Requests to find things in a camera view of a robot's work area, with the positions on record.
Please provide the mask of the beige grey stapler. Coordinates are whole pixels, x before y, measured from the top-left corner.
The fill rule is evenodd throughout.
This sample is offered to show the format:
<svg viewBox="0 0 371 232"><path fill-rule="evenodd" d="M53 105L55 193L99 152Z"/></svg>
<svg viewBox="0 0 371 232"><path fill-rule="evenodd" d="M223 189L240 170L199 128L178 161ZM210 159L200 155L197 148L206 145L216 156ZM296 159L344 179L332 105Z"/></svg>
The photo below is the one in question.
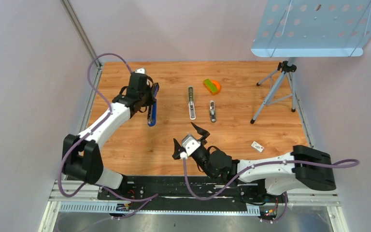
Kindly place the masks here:
<svg viewBox="0 0 371 232"><path fill-rule="evenodd" d="M194 88L193 86L188 87L188 109L189 117L191 120L196 119L195 104L194 104Z"/></svg>

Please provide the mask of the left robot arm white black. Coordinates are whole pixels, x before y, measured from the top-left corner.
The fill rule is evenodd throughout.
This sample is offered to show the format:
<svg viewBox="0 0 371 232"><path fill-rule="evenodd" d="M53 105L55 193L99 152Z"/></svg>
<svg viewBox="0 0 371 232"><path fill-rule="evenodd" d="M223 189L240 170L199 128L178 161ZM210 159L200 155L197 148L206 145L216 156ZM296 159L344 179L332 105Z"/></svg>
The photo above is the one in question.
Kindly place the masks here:
<svg viewBox="0 0 371 232"><path fill-rule="evenodd" d="M158 84L146 74L144 68L130 74L128 86L123 87L113 99L110 107L95 123L78 135L69 134L63 141L62 174L69 175L85 183L110 188L116 199L128 195L125 175L104 167L100 151L126 121L142 108L157 102L155 92Z"/></svg>

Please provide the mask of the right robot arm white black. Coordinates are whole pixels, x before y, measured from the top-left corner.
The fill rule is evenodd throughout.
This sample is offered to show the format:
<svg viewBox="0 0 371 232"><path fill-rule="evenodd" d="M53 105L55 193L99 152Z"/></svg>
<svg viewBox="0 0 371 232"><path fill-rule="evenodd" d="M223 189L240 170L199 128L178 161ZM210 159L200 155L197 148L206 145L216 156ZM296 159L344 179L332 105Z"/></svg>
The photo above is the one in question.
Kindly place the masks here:
<svg viewBox="0 0 371 232"><path fill-rule="evenodd" d="M196 139L188 134L174 143L174 160L192 158L209 178L229 186L233 182L263 181L257 187L257 197L268 202L277 195L292 189L332 191L336 189L329 154L304 145L295 145L291 152L273 158L233 159L218 147L211 152L206 148L208 131L192 125L201 135Z"/></svg>

